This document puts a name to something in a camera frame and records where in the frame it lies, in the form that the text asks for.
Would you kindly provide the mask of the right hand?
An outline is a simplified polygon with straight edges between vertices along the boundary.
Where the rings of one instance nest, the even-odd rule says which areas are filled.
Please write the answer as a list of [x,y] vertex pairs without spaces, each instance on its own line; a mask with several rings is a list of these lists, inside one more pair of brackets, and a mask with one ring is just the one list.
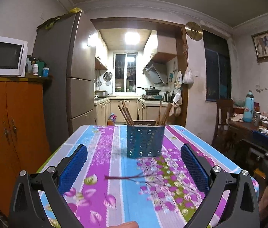
[[260,221],[268,216],[268,186],[265,188],[263,195],[258,203]]

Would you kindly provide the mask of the left hand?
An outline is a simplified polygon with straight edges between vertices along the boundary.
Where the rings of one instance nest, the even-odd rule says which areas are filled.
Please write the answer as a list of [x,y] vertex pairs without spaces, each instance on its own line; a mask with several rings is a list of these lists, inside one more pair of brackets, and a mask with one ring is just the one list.
[[139,228],[139,226],[135,221],[130,221],[119,225],[109,226],[107,228]]

